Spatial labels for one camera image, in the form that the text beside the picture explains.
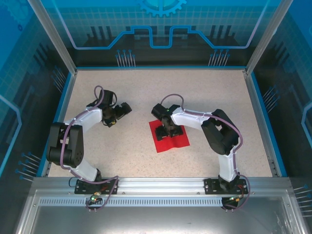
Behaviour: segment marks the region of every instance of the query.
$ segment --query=speckled tabletop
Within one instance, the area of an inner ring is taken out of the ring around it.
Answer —
[[[102,85],[127,102],[132,112],[111,128],[98,123],[84,135],[84,157],[102,175],[121,177],[213,177],[219,173],[217,154],[202,132],[186,127],[190,146],[157,153],[149,122],[152,108],[171,93],[181,94],[184,107],[213,112],[222,109],[244,137],[237,166],[246,176],[272,176],[242,71],[119,70],[79,71],[66,112],[73,118],[95,100]],[[180,104],[170,97],[163,105]],[[52,165],[49,176],[71,176]]]

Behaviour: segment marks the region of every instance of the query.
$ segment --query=red cloth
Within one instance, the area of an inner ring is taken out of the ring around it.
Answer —
[[[149,122],[149,124],[151,127],[153,140],[155,143],[157,153],[167,151],[171,148],[182,148],[182,147],[190,145],[190,142],[189,142],[189,139],[187,138],[184,126],[181,126],[182,131],[183,131],[183,135],[174,136],[174,137],[168,136],[168,137],[165,137],[161,141],[157,141],[155,129],[162,125],[161,121],[155,120],[155,121]]]

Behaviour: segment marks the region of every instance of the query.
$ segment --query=purple cable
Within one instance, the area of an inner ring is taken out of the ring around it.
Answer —
[[[206,116],[206,117],[214,118],[214,119],[216,119],[216,120],[219,120],[219,121],[225,123],[226,125],[228,125],[229,127],[231,127],[231,128],[238,134],[239,139],[240,139],[240,143],[239,143],[239,145],[238,145],[237,147],[235,147],[235,148],[233,149],[233,165],[234,165],[234,172],[236,173],[236,175],[241,176],[241,177],[243,177],[243,178],[246,180],[246,182],[247,182],[247,184],[248,184],[248,188],[249,188],[249,193],[247,194],[246,200],[243,202],[243,204],[241,204],[239,207],[236,208],[236,210],[241,209],[241,208],[246,204],[246,202],[248,201],[249,196],[250,196],[250,192],[251,192],[251,191],[250,191],[250,182],[249,182],[248,178],[247,178],[246,176],[240,174],[240,173],[237,171],[237,167],[236,167],[236,151],[243,145],[243,142],[244,142],[244,141],[243,141],[243,136],[242,136],[242,134],[240,133],[240,131],[239,131],[234,125],[232,125],[231,123],[229,123],[228,121],[226,121],[226,120],[224,120],[224,119],[222,119],[222,118],[220,118],[220,117],[213,116],[213,115],[206,114],[206,113],[202,113],[202,114],[201,114],[201,113],[197,113],[197,112],[192,112],[192,111],[187,111],[187,110],[185,110],[184,107],[183,107],[183,105],[184,105],[184,98],[183,98],[180,94],[169,94],[169,95],[167,95],[166,97],[164,97],[164,98],[161,100],[160,104],[162,104],[163,101],[164,101],[166,98],[170,97],[170,96],[178,96],[178,97],[180,97],[180,98],[182,99],[181,108],[182,108],[182,110],[183,110],[185,113],[191,114],[191,115],[195,115],[195,116]]]
[[[82,181],[87,182],[87,183],[89,183],[89,184],[104,184],[104,183],[107,183],[107,182],[109,182],[109,181],[111,181],[111,180],[113,180],[113,179],[116,179],[116,181],[115,181],[115,183],[114,183],[114,186],[113,186],[112,190],[110,191],[110,194],[108,195],[108,197],[107,197],[106,201],[103,203],[103,205],[102,205],[101,207],[98,208],[98,210],[99,210],[99,209],[103,208],[103,207],[107,204],[109,198],[111,197],[111,195],[112,195],[112,193],[113,193],[113,190],[114,190],[114,188],[115,188],[115,186],[116,186],[116,183],[117,183],[117,181],[118,181],[119,176],[115,176],[115,177],[113,177],[113,178],[110,178],[110,179],[107,179],[107,180],[104,180],[104,181],[101,181],[101,182],[89,181],[89,180],[86,180],[86,179],[80,177],[79,175],[77,175],[75,172],[73,172],[72,170],[70,170],[70,168],[64,167],[64,163],[63,163],[63,161],[64,161],[64,151],[65,151],[66,139],[67,139],[67,136],[68,136],[70,127],[76,122],[76,119],[77,119],[77,118],[79,118],[80,116],[84,115],[85,113],[88,113],[88,112],[90,112],[90,111],[95,110],[95,109],[102,103],[102,101],[103,101],[103,99],[104,99],[104,89],[103,89],[103,87],[100,86],[100,85],[97,85],[97,86],[94,88],[94,96],[96,97],[96,99],[98,99],[98,96],[97,96],[97,94],[96,94],[97,88],[101,88],[101,90],[102,90],[102,97],[101,97],[100,101],[99,101],[94,107],[90,108],[89,110],[85,110],[85,111],[81,112],[80,114],[78,114],[75,118],[73,118],[73,120],[72,120],[72,121],[69,123],[69,125],[67,126],[67,128],[66,128],[66,130],[65,130],[65,133],[64,133],[62,148],[61,148],[61,152],[60,152],[59,164],[60,164],[60,166],[61,166],[62,169],[64,169],[64,170],[69,170],[70,173],[71,173],[72,175],[74,175],[75,177],[77,177],[77,178],[81,179]]]

